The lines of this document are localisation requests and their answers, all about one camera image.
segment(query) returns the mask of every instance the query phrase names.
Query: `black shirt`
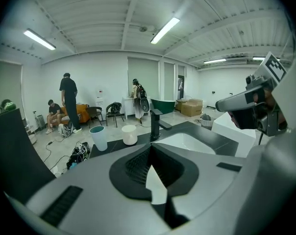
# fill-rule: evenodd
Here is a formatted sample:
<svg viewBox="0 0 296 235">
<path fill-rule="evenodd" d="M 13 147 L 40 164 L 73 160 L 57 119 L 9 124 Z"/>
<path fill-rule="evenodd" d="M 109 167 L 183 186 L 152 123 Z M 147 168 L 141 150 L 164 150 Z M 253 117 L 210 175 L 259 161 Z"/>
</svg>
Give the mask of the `black shirt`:
<svg viewBox="0 0 296 235">
<path fill-rule="evenodd" d="M 61 107 L 58 104 L 54 104 L 54 107 L 49 107 L 49 113 L 52 112 L 53 114 L 56 114 L 56 112 L 60 110 L 60 114 L 63 114 L 63 111 L 61 109 Z"/>
<path fill-rule="evenodd" d="M 69 77 L 62 78 L 60 91 L 65 90 L 64 100 L 66 102 L 76 102 L 75 92 L 77 92 L 76 83 Z"/>
</svg>

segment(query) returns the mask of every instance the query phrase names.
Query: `door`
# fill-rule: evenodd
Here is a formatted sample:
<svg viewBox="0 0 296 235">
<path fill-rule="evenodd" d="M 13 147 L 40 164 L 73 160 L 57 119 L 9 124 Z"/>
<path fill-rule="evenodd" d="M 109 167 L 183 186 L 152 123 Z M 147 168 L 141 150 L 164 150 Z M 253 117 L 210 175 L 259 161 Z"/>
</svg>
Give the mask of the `door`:
<svg viewBox="0 0 296 235">
<path fill-rule="evenodd" d="M 177 99 L 184 97 L 184 76 L 179 75 L 177 78 Z"/>
</svg>

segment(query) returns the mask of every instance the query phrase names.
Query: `person with backpack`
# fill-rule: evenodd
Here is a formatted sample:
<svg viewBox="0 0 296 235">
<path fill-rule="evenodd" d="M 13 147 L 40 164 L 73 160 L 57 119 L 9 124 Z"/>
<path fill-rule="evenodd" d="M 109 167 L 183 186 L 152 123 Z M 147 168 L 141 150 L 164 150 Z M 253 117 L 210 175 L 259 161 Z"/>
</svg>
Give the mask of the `person with backpack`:
<svg viewBox="0 0 296 235">
<path fill-rule="evenodd" d="M 138 82 L 136 78 L 133 79 L 133 91 L 132 91 L 131 97 L 134 98 L 135 117 L 140 122 L 140 124 L 143 124 L 142 117 L 144 115 L 144 111 L 141 107 L 141 98 L 144 98 L 147 96 L 143 86 Z"/>
</svg>

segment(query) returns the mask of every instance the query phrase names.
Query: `sink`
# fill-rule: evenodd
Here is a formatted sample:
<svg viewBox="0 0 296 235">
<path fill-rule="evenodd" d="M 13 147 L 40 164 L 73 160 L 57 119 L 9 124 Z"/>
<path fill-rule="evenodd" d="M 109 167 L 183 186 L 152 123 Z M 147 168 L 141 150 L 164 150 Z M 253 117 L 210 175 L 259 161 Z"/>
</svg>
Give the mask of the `sink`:
<svg viewBox="0 0 296 235">
<path fill-rule="evenodd" d="M 170 137 L 155 141 L 155 143 L 164 143 L 185 150 L 215 154 L 215 151 L 212 148 L 185 133 L 177 133 Z"/>
</svg>

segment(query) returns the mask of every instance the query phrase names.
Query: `white cabinet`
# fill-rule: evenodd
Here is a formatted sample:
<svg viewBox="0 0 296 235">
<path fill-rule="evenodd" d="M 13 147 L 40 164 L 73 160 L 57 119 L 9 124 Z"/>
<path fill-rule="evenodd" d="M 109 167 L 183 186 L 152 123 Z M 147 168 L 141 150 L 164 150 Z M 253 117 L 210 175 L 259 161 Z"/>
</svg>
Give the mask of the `white cabinet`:
<svg viewBox="0 0 296 235">
<path fill-rule="evenodd" d="M 150 97 L 147 98 L 149 105 L 151 104 Z M 134 105 L 134 99 L 132 97 L 125 97 L 123 98 L 123 104 L 125 109 L 125 118 L 127 119 L 128 115 L 134 115 L 135 114 L 135 105 Z"/>
<path fill-rule="evenodd" d="M 237 128 L 227 112 L 214 120 L 212 131 L 238 142 L 235 157 L 246 158 L 256 140 L 255 130 Z"/>
</svg>

